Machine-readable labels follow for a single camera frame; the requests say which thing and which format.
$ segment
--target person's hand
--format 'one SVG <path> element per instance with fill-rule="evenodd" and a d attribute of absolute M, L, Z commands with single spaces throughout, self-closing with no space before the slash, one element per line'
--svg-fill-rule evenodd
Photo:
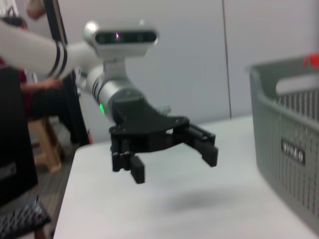
<path fill-rule="evenodd" d="M 49 78 L 46 81 L 41 82 L 40 84 L 42 89 L 48 90 L 60 88 L 63 85 L 63 82 L 55 78 Z"/>

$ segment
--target basket label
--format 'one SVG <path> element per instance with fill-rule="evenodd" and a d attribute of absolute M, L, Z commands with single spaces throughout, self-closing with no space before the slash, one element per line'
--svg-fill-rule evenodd
<path fill-rule="evenodd" d="M 302 165 L 306 164 L 305 151 L 283 138 L 281 139 L 281 151 L 294 161 Z"/>

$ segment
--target black pole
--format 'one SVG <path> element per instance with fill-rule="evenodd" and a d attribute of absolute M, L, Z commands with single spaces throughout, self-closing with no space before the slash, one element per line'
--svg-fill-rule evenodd
<path fill-rule="evenodd" d="M 44 0 L 43 2 L 52 38 L 66 45 L 67 39 L 58 0 Z M 77 87 L 75 85 L 75 72 L 72 71 L 72 73 L 63 80 L 63 82 L 75 137 L 80 143 L 80 146 L 87 145 L 89 144 L 89 139 L 81 112 Z"/>

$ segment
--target wooden stool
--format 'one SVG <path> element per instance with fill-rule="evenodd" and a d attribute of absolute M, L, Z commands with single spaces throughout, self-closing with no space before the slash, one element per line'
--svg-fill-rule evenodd
<path fill-rule="evenodd" d="M 40 118 L 28 122 L 29 131 L 34 133 L 39 142 L 32 147 L 40 146 L 42 153 L 34 156 L 35 164 L 46 164 L 49 171 L 56 172 L 61 168 L 62 147 L 48 118 Z"/>

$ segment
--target basket handle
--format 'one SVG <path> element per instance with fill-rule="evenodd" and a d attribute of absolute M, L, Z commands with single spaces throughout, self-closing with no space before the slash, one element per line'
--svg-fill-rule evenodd
<path fill-rule="evenodd" d="M 255 65 L 251 68 L 252 70 L 258 73 L 266 96 L 276 98 L 279 80 L 289 80 L 290 77 L 319 72 L 319 54 Z"/>

